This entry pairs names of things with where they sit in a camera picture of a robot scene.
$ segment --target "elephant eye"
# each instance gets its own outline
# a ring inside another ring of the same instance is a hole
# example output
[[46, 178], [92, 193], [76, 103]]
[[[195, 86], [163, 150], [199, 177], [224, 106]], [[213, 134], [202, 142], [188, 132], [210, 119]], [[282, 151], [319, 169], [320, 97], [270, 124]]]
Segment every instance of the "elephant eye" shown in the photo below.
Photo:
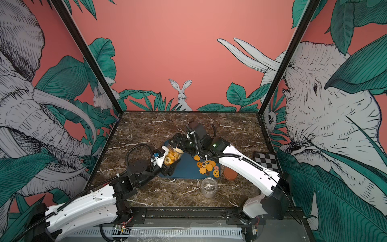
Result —
[[315, 94], [317, 96], [317, 83], [315, 83], [315, 85], [313, 86], [313, 90], [315, 91]]

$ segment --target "brown marble surface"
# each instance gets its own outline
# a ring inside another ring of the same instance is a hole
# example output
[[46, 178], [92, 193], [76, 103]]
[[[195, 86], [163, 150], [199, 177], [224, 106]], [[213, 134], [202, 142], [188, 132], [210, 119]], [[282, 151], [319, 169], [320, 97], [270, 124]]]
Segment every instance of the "brown marble surface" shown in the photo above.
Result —
[[[252, 113], [124, 113], [114, 137], [109, 144], [93, 184], [102, 182], [125, 170], [125, 155], [136, 144], [147, 143], [152, 147], [161, 146], [176, 132], [184, 132], [185, 124], [198, 120], [212, 135], [214, 124], [217, 135], [229, 141], [244, 155], [252, 158], [253, 151], [268, 152], [257, 116]], [[146, 148], [139, 148], [130, 159], [148, 157]], [[260, 191], [244, 177], [238, 175], [234, 181], [221, 177], [217, 179], [218, 189], [212, 199], [200, 192], [201, 180], [170, 179], [156, 177], [138, 194], [131, 197], [132, 206], [205, 206], [233, 207], [245, 199], [260, 194]]]

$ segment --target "checkerboard calibration pattern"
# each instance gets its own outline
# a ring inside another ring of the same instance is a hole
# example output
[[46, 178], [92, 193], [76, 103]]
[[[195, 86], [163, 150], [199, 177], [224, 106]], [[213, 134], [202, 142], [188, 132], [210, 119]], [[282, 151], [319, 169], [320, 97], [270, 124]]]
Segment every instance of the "checkerboard calibration pattern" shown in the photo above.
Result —
[[254, 153], [255, 162], [274, 172], [279, 172], [276, 156], [274, 154]]

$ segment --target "rabbit illustration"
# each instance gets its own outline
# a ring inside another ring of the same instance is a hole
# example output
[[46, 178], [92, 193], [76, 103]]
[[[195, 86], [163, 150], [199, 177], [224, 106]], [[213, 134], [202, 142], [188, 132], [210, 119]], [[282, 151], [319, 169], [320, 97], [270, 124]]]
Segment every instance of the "rabbit illustration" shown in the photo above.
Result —
[[[107, 84], [109, 84], [109, 86], [115, 83], [113, 79], [108, 77], [105, 77], [105, 80]], [[115, 90], [111, 89], [111, 91], [113, 92], [113, 95], [116, 99], [120, 98], [119, 94]], [[102, 88], [100, 83], [98, 83], [98, 88], [94, 88], [93, 92], [94, 92], [94, 98], [93, 98], [94, 107], [100, 107], [101, 111], [107, 108], [113, 109], [113, 104], [109, 100], [105, 90]]]
[[192, 108], [190, 108], [185, 102], [187, 96], [184, 94], [184, 90], [192, 84], [192, 81], [191, 80], [186, 81], [182, 89], [180, 89], [179, 84], [177, 84], [177, 82], [175, 82], [174, 80], [169, 79], [169, 81], [171, 82], [173, 88], [179, 91], [179, 95], [177, 96], [177, 99], [178, 99], [177, 107], [181, 106], [180, 111], [192, 111]]

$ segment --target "brown bowl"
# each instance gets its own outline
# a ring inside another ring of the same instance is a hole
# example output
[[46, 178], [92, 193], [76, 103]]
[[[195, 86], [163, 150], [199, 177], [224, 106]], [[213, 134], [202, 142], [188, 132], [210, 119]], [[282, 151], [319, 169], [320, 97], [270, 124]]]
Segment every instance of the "brown bowl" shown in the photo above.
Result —
[[236, 177], [238, 176], [238, 173], [228, 167], [226, 167], [223, 171], [223, 175], [224, 177], [229, 180], [229, 181], [233, 181], [236, 179]]

